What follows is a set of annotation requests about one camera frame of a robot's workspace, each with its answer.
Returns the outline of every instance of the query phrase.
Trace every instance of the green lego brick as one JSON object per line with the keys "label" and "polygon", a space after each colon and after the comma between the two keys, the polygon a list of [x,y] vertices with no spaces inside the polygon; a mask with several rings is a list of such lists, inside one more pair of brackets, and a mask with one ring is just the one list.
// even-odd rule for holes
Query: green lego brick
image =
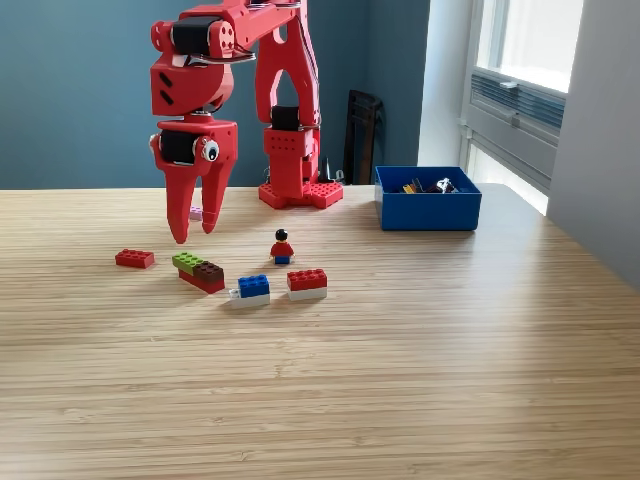
{"label": "green lego brick", "polygon": [[193,276],[193,267],[200,265],[204,260],[190,254],[189,252],[182,252],[173,256],[173,265],[182,270],[185,273]]}

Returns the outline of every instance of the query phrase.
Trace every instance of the window frame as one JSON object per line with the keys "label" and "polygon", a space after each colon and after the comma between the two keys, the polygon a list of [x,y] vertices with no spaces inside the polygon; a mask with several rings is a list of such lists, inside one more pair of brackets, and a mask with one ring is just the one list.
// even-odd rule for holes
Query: window frame
{"label": "window frame", "polygon": [[[484,3],[484,0],[474,0],[473,4],[463,105],[459,119],[462,134],[460,166],[467,172],[470,169],[473,170],[470,159],[470,147],[473,144],[548,195],[560,129],[536,121],[534,118],[522,115],[488,97],[477,94],[472,89],[472,77],[474,74],[481,75],[507,85],[513,82],[522,89],[563,103],[566,102],[567,94],[476,65],[482,34]],[[496,62],[503,47],[508,8],[509,0],[496,0],[492,22],[494,30],[489,52],[490,65],[492,59],[493,64],[498,65]]]}

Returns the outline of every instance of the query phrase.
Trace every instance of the blue wall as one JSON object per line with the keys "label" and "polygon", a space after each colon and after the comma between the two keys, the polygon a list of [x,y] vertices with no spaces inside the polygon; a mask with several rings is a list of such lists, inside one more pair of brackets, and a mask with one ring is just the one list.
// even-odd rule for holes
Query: blue wall
{"label": "blue wall", "polygon": [[367,91],[384,103],[376,164],[416,165],[429,0],[370,0]]}
{"label": "blue wall", "polygon": [[[158,52],[149,30],[200,3],[2,0],[0,188],[162,186],[148,149],[158,120],[149,91]],[[385,101],[385,161],[416,163],[427,17],[428,0],[309,0],[322,153],[334,169],[342,165],[350,89]],[[217,114],[240,126],[231,185],[257,185],[268,160],[255,114],[255,64],[233,69],[234,94]],[[290,87],[282,93],[283,103],[295,102]]]}

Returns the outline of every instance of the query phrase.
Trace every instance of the black chair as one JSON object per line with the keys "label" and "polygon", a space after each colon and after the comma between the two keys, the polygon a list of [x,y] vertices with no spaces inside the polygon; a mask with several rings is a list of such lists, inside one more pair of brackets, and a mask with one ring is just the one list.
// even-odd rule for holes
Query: black chair
{"label": "black chair", "polygon": [[357,185],[370,185],[373,166],[373,149],[376,127],[381,121],[382,100],[368,93],[351,90],[349,109],[347,110],[347,133],[344,144],[344,162],[342,170],[346,185],[353,185],[356,170],[356,127],[364,129],[362,157],[358,165]]}

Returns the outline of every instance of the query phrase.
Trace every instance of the brown lego brick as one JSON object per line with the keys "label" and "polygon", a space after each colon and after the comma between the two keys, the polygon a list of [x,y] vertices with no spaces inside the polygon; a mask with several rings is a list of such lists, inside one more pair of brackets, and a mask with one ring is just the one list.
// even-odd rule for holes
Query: brown lego brick
{"label": "brown lego brick", "polygon": [[224,270],[211,262],[202,262],[193,267],[193,276],[206,283],[224,280]]}

